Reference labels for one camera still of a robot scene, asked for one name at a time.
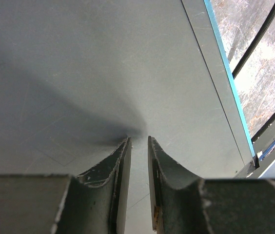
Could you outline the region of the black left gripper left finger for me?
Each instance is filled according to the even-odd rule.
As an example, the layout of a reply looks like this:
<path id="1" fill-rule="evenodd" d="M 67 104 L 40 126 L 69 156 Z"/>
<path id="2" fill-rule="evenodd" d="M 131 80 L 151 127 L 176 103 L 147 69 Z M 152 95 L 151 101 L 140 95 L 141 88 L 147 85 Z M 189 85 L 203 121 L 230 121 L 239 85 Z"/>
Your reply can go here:
<path id="1" fill-rule="evenodd" d="M 73 175 L 0 175 L 0 234 L 122 234 L 131 167 L 130 138 Z"/>

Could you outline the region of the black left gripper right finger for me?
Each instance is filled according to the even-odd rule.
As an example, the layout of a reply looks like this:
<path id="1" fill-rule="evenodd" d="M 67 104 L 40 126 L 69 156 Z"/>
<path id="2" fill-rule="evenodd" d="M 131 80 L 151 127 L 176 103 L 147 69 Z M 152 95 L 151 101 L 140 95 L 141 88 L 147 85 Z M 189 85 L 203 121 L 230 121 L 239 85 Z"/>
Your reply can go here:
<path id="1" fill-rule="evenodd" d="M 148 171 L 158 234 L 275 234 L 275 178 L 201 178 L 152 136 Z"/>

